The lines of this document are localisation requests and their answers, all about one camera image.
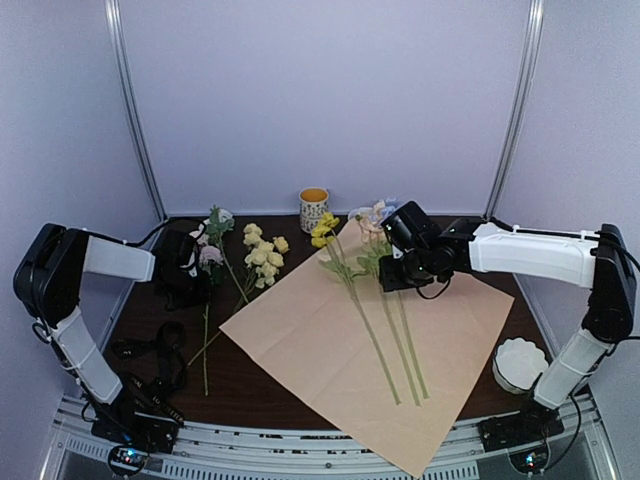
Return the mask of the pink fake flower stem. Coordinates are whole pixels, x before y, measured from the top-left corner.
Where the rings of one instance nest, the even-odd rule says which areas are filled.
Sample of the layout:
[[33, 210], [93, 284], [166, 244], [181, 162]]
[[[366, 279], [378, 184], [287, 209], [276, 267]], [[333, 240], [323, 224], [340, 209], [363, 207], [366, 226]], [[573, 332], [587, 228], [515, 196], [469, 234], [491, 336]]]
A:
[[349, 218], [356, 221], [361, 233], [362, 254], [357, 257], [357, 263], [362, 272], [373, 278], [378, 285], [382, 311], [398, 352], [412, 401], [415, 406], [420, 407], [429, 395], [417, 359], [403, 297], [399, 290], [385, 291], [382, 285], [383, 269], [380, 261], [392, 255], [392, 246], [385, 236], [382, 221], [393, 213], [397, 206], [395, 199], [382, 199], [371, 207], [353, 210]]

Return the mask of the blue fake flower stem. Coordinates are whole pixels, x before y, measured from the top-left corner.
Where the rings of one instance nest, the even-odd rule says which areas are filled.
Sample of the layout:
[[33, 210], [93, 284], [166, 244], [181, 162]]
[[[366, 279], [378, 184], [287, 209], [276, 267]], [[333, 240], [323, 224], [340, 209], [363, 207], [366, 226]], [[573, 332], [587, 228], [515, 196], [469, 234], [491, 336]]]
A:
[[[379, 200], [374, 206], [369, 220], [372, 224], [371, 235], [375, 239], [376, 250], [379, 253], [376, 267], [376, 278], [379, 282], [378, 260], [386, 255], [391, 255], [391, 244], [387, 239], [381, 223], [386, 216], [399, 208], [399, 202], [394, 198]], [[379, 284], [380, 297], [385, 312], [387, 323], [393, 335], [396, 347], [401, 357], [402, 365], [416, 406], [421, 405], [422, 400], [429, 398], [426, 384], [423, 378], [418, 356], [409, 327], [407, 312], [400, 291], [384, 292]]]

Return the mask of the yellow fake flower stem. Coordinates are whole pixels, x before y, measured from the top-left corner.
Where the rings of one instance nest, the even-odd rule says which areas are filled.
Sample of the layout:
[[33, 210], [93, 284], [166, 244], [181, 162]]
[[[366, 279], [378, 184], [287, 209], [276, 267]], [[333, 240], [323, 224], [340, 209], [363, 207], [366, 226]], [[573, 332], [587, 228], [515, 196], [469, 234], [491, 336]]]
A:
[[319, 253], [325, 255], [318, 260], [319, 265], [334, 274], [345, 289], [346, 294], [355, 307], [359, 318], [364, 324], [365, 331], [374, 348], [387, 386], [396, 405], [401, 404], [401, 397], [393, 380], [389, 365], [386, 361], [380, 342], [374, 328], [365, 312], [356, 288], [356, 278], [362, 273], [356, 271], [347, 261], [345, 250], [338, 239], [336, 227], [340, 219], [331, 212], [324, 212], [311, 232], [311, 244]]

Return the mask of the peach wrapping paper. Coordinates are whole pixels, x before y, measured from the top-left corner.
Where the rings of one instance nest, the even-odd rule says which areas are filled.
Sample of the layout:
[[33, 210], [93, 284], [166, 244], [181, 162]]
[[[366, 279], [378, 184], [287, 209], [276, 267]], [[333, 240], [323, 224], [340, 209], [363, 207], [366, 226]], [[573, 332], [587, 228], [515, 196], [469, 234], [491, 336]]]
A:
[[428, 467], [487, 363], [513, 298], [457, 274], [437, 299], [402, 293], [429, 398], [414, 405], [371, 277], [356, 280], [401, 397], [364, 324], [316, 252], [224, 323], [223, 332], [304, 404], [412, 476]]

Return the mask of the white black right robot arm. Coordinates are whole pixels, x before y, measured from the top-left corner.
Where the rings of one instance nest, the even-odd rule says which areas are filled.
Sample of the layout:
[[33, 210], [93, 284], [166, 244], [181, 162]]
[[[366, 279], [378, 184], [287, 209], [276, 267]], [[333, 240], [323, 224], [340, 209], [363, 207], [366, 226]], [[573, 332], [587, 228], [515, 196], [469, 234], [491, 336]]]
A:
[[533, 404], [513, 419], [519, 440], [535, 440], [551, 424], [549, 410], [630, 338], [635, 315], [637, 261], [619, 229], [542, 231], [496, 221], [457, 220], [442, 229], [427, 216], [397, 212], [381, 224], [394, 250], [380, 262], [387, 291], [448, 284], [456, 273], [510, 273], [559, 281], [589, 290], [577, 332], [535, 381]]

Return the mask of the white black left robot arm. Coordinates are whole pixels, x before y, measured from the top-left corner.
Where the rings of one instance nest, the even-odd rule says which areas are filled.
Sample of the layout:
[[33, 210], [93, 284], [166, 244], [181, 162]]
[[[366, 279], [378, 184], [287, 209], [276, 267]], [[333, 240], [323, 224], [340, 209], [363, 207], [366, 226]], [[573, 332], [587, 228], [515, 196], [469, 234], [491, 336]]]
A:
[[200, 268], [196, 239], [163, 226], [156, 231], [158, 242], [147, 250], [144, 241], [46, 223], [14, 274], [14, 293], [44, 330], [44, 340], [100, 404], [114, 404], [124, 386], [85, 325], [80, 308], [85, 274], [152, 282], [168, 297], [171, 309], [206, 299], [209, 278]]

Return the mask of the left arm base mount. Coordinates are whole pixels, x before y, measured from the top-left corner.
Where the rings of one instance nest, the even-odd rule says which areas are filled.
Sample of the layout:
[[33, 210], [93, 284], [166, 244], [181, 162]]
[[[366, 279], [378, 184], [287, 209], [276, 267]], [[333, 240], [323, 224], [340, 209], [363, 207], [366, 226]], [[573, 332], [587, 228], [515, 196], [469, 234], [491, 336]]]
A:
[[172, 454], [179, 430], [185, 422], [180, 410], [164, 402], [159, 404], [160, 417], [133, 411], [126, 420], [118, 419], [109, 406], [87, 399], [81, 413], [85, 421], [88, 407], [95, 414], [91, 421], [91, 434], [113, 443], [106, 463], [111, 472], [121, 479], [131, 479], [142, 473], [153, 454]]

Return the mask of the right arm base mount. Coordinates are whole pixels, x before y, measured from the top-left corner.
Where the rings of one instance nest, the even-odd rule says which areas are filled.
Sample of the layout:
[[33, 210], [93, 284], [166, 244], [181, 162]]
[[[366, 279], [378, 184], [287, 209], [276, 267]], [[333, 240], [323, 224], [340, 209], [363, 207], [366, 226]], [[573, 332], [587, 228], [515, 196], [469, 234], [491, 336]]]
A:
[[533, 401], [526, 401], [516, 413], [491, 417], [478, 424], [484, 451], [506, 450], [511, 466], [530, 476], [541, 474], [551, 465], [549, 438], [564, 431], [557, 409]]

